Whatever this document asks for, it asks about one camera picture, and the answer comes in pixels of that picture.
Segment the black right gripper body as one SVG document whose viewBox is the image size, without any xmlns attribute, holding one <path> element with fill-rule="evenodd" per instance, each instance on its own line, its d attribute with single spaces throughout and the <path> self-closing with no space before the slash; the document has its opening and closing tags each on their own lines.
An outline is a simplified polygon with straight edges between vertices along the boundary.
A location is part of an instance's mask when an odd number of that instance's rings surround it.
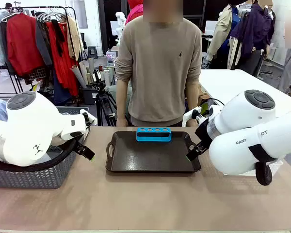
<svg viewBox="0 0 291 233">
<path fill-rule="evenodd" d="M 212 142 L 212 139 L 207 132 L 208 123 L 208 120 L 203 121 L 201 124 L 199 124 L 198 128 L 195 131 L 195 134 L 200 139 L 198 145 L 202 147 L 209 147 Z"/>
</svg>

